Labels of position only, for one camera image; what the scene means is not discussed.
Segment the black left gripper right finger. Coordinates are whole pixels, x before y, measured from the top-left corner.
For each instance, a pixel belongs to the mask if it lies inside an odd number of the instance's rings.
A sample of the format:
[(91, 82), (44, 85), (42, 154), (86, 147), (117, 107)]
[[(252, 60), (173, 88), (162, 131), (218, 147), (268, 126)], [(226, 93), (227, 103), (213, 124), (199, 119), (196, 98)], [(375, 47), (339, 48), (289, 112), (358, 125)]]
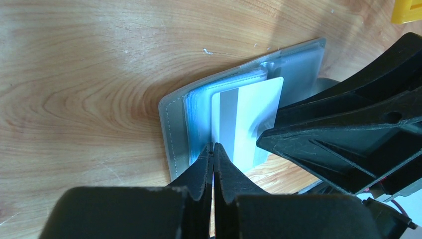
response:
[(371, 212), (345, 195), (270, 194), (213, 150), (218, 239), (379, 239)]

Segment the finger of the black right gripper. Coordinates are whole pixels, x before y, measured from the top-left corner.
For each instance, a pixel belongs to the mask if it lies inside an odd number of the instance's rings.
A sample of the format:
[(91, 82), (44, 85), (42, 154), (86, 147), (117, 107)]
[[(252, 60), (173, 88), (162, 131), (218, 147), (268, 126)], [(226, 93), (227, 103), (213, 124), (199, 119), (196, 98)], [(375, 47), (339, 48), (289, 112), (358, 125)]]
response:
[(300, 102), (278, 109), (283, 127), (370, 106), (422, 85), (422, 37), (409, 32), (348, 79)]

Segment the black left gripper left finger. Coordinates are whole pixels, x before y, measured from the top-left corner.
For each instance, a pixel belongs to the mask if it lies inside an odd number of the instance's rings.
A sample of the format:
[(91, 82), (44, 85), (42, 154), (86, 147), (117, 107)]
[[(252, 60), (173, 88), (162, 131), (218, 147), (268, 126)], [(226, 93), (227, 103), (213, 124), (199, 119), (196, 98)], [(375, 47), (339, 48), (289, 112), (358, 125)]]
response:
[(207, 239), (213, 145), (164, 187), (75, 187), (53, 208), (42, 239)]

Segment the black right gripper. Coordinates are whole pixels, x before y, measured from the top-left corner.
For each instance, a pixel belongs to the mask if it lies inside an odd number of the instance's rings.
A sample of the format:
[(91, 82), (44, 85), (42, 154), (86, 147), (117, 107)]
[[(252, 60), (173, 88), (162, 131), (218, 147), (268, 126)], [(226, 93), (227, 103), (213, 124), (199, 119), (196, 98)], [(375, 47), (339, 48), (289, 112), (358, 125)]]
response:
[(402, 206), (422, 188), (422, 90), (358, 110), (267, 130), (258, 147), (345, 194), (368, 193), (357, 218), (376, 231), (421, 231)]

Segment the white magnetic stripe card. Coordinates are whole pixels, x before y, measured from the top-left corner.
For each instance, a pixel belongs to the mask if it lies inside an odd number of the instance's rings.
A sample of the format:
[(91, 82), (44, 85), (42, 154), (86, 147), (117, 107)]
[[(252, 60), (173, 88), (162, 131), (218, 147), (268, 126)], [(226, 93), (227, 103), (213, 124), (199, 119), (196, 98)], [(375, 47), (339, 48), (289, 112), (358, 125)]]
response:
[(266, 162), (257, 147), (261, 133), (274, 127), (284, 79), (277, 77), (216, 93), (211, 98), (211, 139), (223, 145), (242, 172)]

